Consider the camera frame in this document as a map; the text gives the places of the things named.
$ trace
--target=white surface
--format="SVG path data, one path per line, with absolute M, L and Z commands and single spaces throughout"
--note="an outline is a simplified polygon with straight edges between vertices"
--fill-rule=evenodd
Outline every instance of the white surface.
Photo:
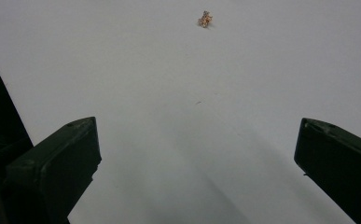
M 72 223 L 353 223 L 293 155 L 361 136 L 361 0 L 0 0 L 0 74 L 35 144 L 97 118 Z

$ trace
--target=copper-colored object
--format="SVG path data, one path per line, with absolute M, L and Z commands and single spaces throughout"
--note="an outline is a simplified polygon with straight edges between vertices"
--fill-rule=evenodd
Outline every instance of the copper-colored object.
M 209 13 L 210 12 L 208 11 L 203 12 L 202 18 L 198 19 L 199 26 L 206 28 L 209 25 L 209 22 L 212 21 L 213 18 L 212 16 L 209 16 Z

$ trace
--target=small brown object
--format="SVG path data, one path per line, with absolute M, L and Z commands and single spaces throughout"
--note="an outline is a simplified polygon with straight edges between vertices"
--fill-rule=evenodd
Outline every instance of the small brown object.
M 209 25 L 209 22 L 212 20 L 212 16 L 209 16 L 209 13 L 208 11 L 204 11 L 203 12 L 203 16 L 202 18 L 198 19 L 198 24 L 199 26 L 203 27 L 203 28 L 206 28 L 208 25 Z

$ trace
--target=small orange object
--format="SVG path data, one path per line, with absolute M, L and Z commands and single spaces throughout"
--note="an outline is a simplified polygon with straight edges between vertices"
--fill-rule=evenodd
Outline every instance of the small orange object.
M 203 12 L 203 16 L 202 18 L 198 19 L 198 24 L 199 26 L 203 27 L 203 28 L 206 28 L 208 25 L 209 25 L 209 22 L 212 20 L 212 16 L 209 16 L 209 13 L 208 11 L 204 11 Z

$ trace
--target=white table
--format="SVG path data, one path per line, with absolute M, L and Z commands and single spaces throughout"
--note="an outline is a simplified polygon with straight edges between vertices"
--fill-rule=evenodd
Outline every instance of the white table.
M 361 136 L 361 0 L 0 0 L 0 74 L 35 144 L 97 118 L 72 223 L 353 223 L 293 155 Z

